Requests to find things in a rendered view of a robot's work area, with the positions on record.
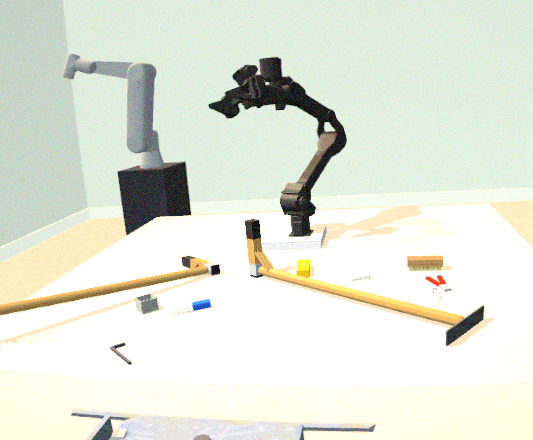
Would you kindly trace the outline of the long-handled scraper with black blade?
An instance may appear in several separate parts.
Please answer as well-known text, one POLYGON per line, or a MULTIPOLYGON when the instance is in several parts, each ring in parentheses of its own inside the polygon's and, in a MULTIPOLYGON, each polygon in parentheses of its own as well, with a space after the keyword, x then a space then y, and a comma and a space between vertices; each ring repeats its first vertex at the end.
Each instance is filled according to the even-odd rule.
POLYGON ((353 299, 377 307, 384 307, 411 316, 418 316, 435 322, 442 322, 452 325, 445 331, 445 344, 450 345, 463 334, 472 329, 475 325, 484 320, 485 306, 481 305, 478 309, 470 313, 465 318, 459 314, 451 314, 434 308, 426 308, 409 302, 390 299, 378 296, 372 293, 334 285, 307 277, 275 270, 264 252, 262 251, 260 220, 250 219, 245 221, 249 272, 250 277, 260 278, 267 276, 277 280, 296 284, 317 291, 325 291, 334 295, 353 299))

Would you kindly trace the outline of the red-handled pliers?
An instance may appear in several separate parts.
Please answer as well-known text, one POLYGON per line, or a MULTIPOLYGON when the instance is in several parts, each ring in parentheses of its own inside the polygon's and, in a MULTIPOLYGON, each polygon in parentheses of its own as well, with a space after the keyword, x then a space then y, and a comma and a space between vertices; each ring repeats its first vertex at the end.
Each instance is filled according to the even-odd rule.
POLYGON ((446 284, 445 280, 443 279, 441 275, 436 275, 436 277, 439 280, 439 282, 436 281, 434 278, 430 278, 430 277, 425 277, 425 280, 429 280, 434 285, 440 287, 444 292, 452 291, 452 289, 446 284))

